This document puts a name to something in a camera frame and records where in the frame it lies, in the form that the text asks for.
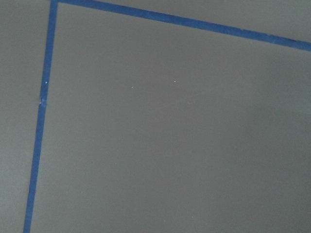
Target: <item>floor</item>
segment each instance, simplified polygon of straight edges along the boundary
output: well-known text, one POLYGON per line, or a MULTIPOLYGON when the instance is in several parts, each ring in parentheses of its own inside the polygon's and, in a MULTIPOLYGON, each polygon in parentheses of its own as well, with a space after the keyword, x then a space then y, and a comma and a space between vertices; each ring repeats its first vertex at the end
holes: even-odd
MULTIPOLYGON (((309 0, 105 2, 311 43, 309 0)), ((311 231, 310 51, 59 2, 46 100, 50 1, 1 4, 0 232, 311 231)))

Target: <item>blue stripe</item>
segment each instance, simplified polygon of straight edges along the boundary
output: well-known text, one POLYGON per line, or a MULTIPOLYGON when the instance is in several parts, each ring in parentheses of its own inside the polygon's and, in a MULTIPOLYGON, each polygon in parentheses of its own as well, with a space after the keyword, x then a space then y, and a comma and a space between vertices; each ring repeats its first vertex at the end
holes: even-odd
POLYGON ((29 193, 28 193, 28 199, 27 199, 23 233, 30 233, 31 221, 33 217, 35 188, 36 188, 37 177, 38 177, 42 136, 43 136, 43 128, 44 128, 44 119, 45 119, 45 110, 46 110, 50 72, 51 72, 51 65, 52 65, 54 34, 55 34, 55 27, 56 27, 56 15, 57 15, 57 0, 51 0, 47 41, 46 41, 46 47, 45 47, 44 66, 43 66, 42 82, 41 82, 41 91, 40 91, 40 104, 38 107, 37 126, 36 126, 36 132, 35 132, 35 146, 34 146, 34 153, 33 153, 33 162, 32 162, 32 167, 31 167, 29 193))
POLYGON ((311 43, 305 41, 292 40, 285 37, 276 35, 267 35, 265 33, 254 32, 250 30, 243 30, 240 28, 229 27, 221 24, 204 22, 191 18, 184 18, 179 16, 172 16, 163 13, 141 10, 133 7, 120 6, 111 3, 105 3, 95 0, 59 0, 59 2, 83 6, 108 12, 119 13, 128 16, 140 17, 151 19, 155 21, 172 23, 182 25, 191 28, 198 28, 206 31, 222 33, 232 36, 243 37, 247 39, 253 39, 263 41, 271 44, 287 46, 295 49, 311 51, 311 43))

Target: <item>gray floor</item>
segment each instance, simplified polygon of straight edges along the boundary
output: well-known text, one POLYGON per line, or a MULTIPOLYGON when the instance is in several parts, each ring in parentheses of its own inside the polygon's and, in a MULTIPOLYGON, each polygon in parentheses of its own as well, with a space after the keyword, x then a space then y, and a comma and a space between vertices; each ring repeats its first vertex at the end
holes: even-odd
MULTIPOLYGON (((235 2, 248 13, 124 4, 310 41, 309 1, 235 2)), ((0 232, 16 233, 49 2, 2 5, 0 232)), ((310 76, 310 52, 59 4, 32 233, 310 232, 310 76)))

